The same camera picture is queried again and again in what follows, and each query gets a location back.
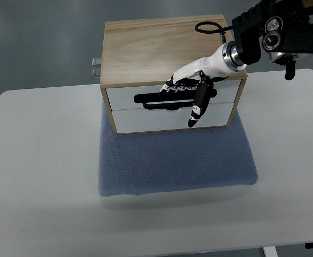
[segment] blue cushion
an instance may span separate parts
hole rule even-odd
[[[115,135],[103,104],[101,196],[252,185],[257,179],[238,112],[225,128]]]

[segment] wooden box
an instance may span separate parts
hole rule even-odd
[[[217,50],[221,45],[219,34],[194,30],[201,21],[227,26],[222,15],[105,24],[100,87],[116,134],[189,129],[191,107],[147,110],[142,103],[134,102],[134,96],[159,92],[176,70]],[[226,41],[231,40],[227,32]],[[218,94],[194,129],[229,126],[246,78],[246,71],[242,71],[216,82]]]

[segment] wood grain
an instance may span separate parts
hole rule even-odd
[[[162,85],[174,71],[212,55],[220,46],[220,37],[196,32],[194,26],[201,21],[227,26],[223,15],[107,22],[101,88]],[[230,32],[226,39],[233,40]],[[229,79],[246,76],[243,71]]]

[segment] black drawer handle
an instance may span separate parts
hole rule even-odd
[[[217,90],[212,89],[208,93],[210,94],[210,98],[213,98],[217,95]],[[158,96],[158,93],[138,94],[134,96],[134,102],[142,103],[143,107],[147,110],[166,109],[169,111],[175,111],[181,107],[191,107],[193,105],[194,94],[195,90],[185,90],[178,92],[171,90],[167,94],[163,94],[160,97]],[[172,103],[171,101],[183,101],[183,102]]]

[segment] metal bracket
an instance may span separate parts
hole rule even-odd
[[[99,79],[101,77],[102,58],[97,57],[92,59],[92,67],[96,67],[92,70],[92,78]]]

